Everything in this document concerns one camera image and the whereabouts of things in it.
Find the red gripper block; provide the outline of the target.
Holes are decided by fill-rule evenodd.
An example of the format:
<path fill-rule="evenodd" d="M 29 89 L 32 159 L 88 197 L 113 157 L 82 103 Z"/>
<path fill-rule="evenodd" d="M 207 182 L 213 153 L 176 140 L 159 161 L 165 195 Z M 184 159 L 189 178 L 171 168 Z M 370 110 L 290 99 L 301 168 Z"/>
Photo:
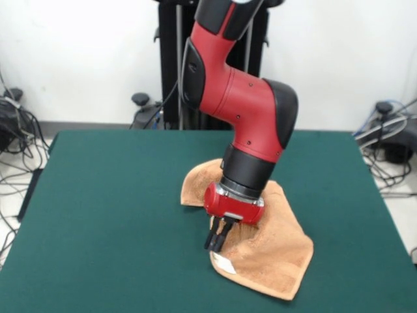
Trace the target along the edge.
<path fill-rule="evenodd" d="M 209 215 L 214 216 L 204 249 L 220 252 L 236 223 L 249 225 L 258 223 L 264 213 L 265 202 L 262 197 L 255 200 L 242 198 L 222 188 L 219 183 L 212 182 L 205 191 L 203 207 Z M 218 234 L 221 218 L 224 217 L 229 218 L 223 220 L 222 230 Z"/>

